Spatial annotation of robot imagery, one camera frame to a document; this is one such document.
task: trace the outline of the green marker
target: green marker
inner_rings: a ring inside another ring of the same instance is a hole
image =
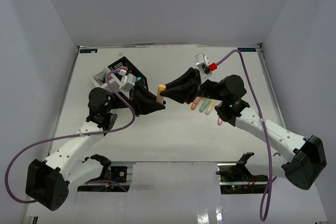
[[[211,99],[208,99],[208,98],[205,99],[204,102],[202,103],[199,111],[202,113],[206,109],[206,107],[208,107],[210,102],[211,102]]]

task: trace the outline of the white panel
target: white panel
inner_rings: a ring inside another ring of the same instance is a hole
[[[261,194],[222,195],[224,223],[262,223],[259,219],[260,201]],[[325,216],[315,185],[304,191],[283,178],[273,183],[266,223],[315,224],[326,221]]]
[[[23,204],[4,186],[5,169],[21,149],[53,134],[76,48],[50,0],[0,0],[0,216],[19,223]],[[28,164],[42,146],[17,160],[9,176],[25,199]]]
[[[194,56],[200,52],[218,62],[234,48],[177,46],[167,48],[99,48],[96,54],[79,54],[59,120],[57,136],[77,132],[88,116],[88,94],[94,88],[89,77],[118,60],[123,53],[146,77],[149,90],[156,94],[159,84],[181,76],[189,67],[196,68]],[[263,114],[276,122],[277,116],[256,52],[243,53],[245,63]],[[219,66],[211,80],[220,81],[231,74],[242,77],[247,89],[244,100],[256,108],[247,86],[237,53]],[[166,100],[166,109],[135,119],[128,129],[108,134],[86,154],[100,154],[112,161],[237,161],[245,152],[266,155],[264,142],[230,124],[217,125],[216,111],[207,116],[191,111],[191,105]],[[131,121],[129,109],[116,111],[114,128]],[[56,141],[56,151],[67,140]]]
[[[223,224],[216,171],[215,163],[137,163],[127,193],[76,192],[55,212],[34,204],[27,214],[39,224]]]
[[[76,45],[263,42],[286,0],[51,0]]]
[[[336,222],[335,3],[287,0],[265,41],[267,67],[288,128],[323,140],[328,164],[317,188],[331,223]]]

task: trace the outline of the orange marker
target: orange marker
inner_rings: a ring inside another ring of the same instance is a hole
[[[200,97],[196,97],[195,100],[193,101],[193,104],[191,104],[191,110],[195,110],[197,105],[200,103],[201,98]]]

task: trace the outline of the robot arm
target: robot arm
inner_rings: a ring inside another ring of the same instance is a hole
[[[121,94],[132,106],[136,116],[165,109],[164,104],[156,102],[156,96],[144,87],[143,83],[128,82],[135,80],[129,73],[124,76],[124,92]],[[103,88],[94,88],[89,94],[89,116],[77,132],[56,152],[42,161],[34,160],[28,167],[26,194],[51,211],[58,209],[66,200],[69,191],[92,179],[109,180],[111,161],[98,154],[78,162],[90,148],[105,136],[105,132],[113,128],[117,115],[111,109],[125,108],[114,93]]]
[[[217,67],[214,63],[209,64],[208,58],[203,54],[197,55],[195,60],[197,69],[189,68],[181,77],[166,84],[166,90],[161,92],[161,96],[187,104],[192,103],[196,97],[219,100],[221,103],[215,110],[224,122],[265,142],[258,112],[242,100],[246,89],[241,77],[231,75],[220,82],[207,80]],[[265,123],[271,147],[282,155],[275,157],[272,162],[275,176],[286,177],[295,186],[309,189],[327,165],[322,141],[316,136],[307,139],[289,132],[270,120],[265,120]],[[254,153],[243,155],[237,163],[237,170],[240,170],[238,173],[267,174],[268,162],[253,155]]]

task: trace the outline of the white wall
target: white wall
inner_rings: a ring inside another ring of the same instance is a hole
[[[265,57],[287,126],[324,141],[328,165],[317,188],[336,223],[336,0],[287,0],[265,41]]]
[[[76,45],[256,44],[286,0],[51,0]]]
[[[50,0],[0,0],[0,6],[0,222],[13,224],[24,205],[8,196],[5,169],[18,151],[51,134],[76,48]],[[10,184],[22,199],[28,164],[41,151],[28,151],[13,166]]]

